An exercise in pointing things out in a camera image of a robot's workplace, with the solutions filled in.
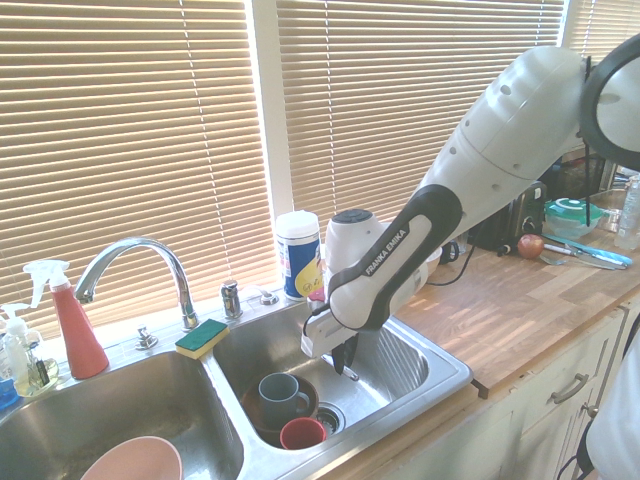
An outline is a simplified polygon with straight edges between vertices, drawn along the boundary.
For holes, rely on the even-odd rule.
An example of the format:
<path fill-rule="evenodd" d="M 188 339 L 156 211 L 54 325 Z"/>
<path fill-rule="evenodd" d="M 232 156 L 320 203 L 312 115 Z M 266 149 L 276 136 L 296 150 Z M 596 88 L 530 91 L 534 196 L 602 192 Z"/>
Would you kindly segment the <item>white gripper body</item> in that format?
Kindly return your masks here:
<path fill-rule="evenodd" d="M 301 350 L 309 358 L 318 358 L 356 334 L 356 331 L 339 323 L 329 306 L 324 305 L 314 310 L 303 325 Z"/>

